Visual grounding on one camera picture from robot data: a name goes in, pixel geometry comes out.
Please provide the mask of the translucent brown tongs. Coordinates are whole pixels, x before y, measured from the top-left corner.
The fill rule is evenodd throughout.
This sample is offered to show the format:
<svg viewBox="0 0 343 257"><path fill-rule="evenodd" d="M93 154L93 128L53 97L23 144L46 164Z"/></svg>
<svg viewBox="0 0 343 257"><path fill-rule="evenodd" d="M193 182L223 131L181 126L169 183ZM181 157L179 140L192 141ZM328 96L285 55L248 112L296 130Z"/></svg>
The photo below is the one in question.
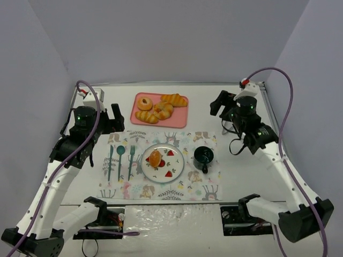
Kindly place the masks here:
<svg viewBox="0 0 343 257"><path fill-rule="evenodd" d="M222 134L222 135L225 135L225 134L228 134L228 133L230 133L230 134L236 134L236 132L234 131L233 127L231 126L230 128L227 128L227 127L226 127L226 124L227 124L227 122L226 122L225 120L222 120L222 121L221 121L221 126L222 126L222 132L221 132L221 134Z"/></svg>

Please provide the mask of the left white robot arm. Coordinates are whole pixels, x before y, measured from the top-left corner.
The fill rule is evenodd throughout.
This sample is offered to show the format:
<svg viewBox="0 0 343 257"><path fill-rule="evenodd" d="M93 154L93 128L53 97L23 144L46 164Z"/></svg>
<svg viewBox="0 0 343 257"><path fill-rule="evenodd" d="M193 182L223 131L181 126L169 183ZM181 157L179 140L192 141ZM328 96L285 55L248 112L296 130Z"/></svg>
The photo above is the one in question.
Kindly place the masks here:
<svg viewBox="0 0 343 257"><path fill-rule="evenodd" d="M72 181L79 174L103 134L124 131L124 117L118 104L111 105L114 119L106 110L79 106L74 109L74 126L54 146L44 179L26 214L14 228L4 230L1 240L28 256L59 256L64 244L83 227L106 217L106 202L89 196L77 210L56 220L56 214Z"/></svg>

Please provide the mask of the small glazed oval bun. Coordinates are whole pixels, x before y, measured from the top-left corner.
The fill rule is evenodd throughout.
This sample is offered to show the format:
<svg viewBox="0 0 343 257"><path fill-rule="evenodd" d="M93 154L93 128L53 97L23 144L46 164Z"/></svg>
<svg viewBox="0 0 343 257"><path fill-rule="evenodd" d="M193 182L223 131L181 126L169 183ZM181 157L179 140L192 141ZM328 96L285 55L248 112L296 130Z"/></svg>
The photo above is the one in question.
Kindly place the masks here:
<svg viewBox="0 0 343 257"><path fill-rule="evenodd" d="M151 152L149 156L149 164L151 167L156 168L160 165L162 160L162 155L158 150L154 150Z"/></svg>

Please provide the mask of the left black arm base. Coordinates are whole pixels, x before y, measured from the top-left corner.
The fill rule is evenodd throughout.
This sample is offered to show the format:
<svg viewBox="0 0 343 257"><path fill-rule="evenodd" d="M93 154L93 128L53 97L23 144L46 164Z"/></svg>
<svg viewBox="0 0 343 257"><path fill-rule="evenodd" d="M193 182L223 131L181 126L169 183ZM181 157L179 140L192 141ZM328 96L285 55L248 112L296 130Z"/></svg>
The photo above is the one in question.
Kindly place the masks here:
<svg viewBox="0 0 343 257"><path fill-rule="evenodd" d="M111 232L123 232L123 225L125 219L124 208L109 208L102 220L89 223L83 229L90 229L91 232L80 232L75 234L73 240L115 240L122 239L122 235L110 235L106 233L97 233L94 230L106 230Z"/></svg>

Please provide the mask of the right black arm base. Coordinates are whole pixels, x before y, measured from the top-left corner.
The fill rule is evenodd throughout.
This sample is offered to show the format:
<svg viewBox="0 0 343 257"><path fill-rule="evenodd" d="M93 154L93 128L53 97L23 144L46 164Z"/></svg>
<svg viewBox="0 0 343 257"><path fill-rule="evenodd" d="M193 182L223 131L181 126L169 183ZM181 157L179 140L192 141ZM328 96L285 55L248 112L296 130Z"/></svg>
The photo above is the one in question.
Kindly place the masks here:
<svg viewBox="0 0 343 257"><path fill-rule="evenodd" d="M220 205L223 235L234 236L260 236L272 235L271 223L260 218L251 218L245 221L239 212L238 205Z"/></svg>

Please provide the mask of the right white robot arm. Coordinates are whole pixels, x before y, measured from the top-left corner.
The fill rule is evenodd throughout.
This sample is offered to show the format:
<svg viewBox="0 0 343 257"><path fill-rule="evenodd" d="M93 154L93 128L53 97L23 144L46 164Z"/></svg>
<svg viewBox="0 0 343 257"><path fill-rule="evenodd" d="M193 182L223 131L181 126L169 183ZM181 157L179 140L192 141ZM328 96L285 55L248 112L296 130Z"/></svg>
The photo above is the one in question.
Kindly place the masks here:
<svg viewBox="0 0 343 257"><path fill-rule="evenodd" d="M248 149L265 166L285 197L282 206L259 194L245 196L238 201L244 221L260 218L279 227L285 238L296 243L316 232L324 233L334 211L333 203L322 200L303 180L282 153L280 139L272 127L257 114L257 100L253 96L238 97L225 90L210 104L210 114L231 122L242 148Z"/></svg>

